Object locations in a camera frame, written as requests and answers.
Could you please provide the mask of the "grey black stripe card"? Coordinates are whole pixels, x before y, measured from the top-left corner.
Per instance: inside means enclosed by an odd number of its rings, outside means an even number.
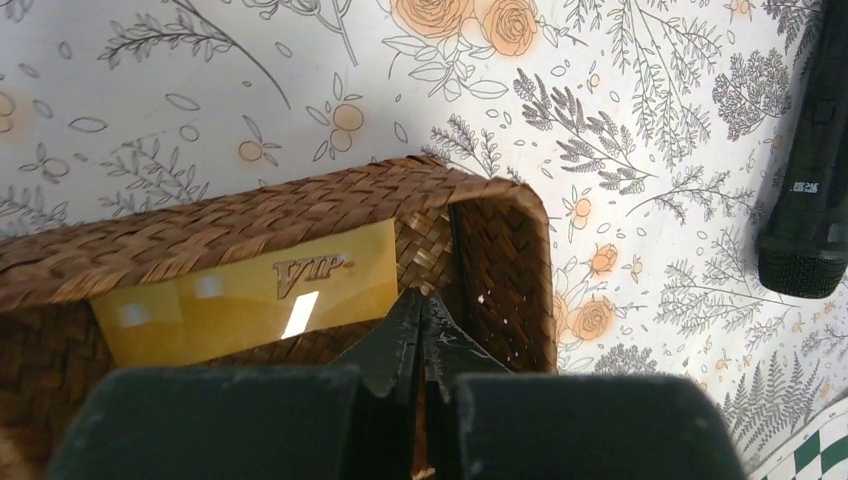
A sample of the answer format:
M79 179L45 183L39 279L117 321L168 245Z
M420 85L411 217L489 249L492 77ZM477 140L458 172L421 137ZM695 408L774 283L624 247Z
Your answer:
M397 296L389 219L90 305L118 366L183 366L377 319Z

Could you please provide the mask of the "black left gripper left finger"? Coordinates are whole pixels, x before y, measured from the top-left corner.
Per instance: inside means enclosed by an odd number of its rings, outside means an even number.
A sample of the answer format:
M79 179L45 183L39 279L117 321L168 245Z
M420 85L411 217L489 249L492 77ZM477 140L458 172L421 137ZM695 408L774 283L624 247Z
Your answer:
M347 426L346 479L409 479L414 463L422 293L405 290L334 366L358 374Z

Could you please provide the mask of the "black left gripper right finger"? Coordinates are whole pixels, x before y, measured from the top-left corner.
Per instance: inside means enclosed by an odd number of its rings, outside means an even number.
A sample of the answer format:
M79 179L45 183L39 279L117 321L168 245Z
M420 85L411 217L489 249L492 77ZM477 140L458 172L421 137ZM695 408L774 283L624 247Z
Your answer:
M421 311L423 398L428 463L437 479L459 479L456 382L466 373L506 373L508 369L462 330L440 296L423 301Z

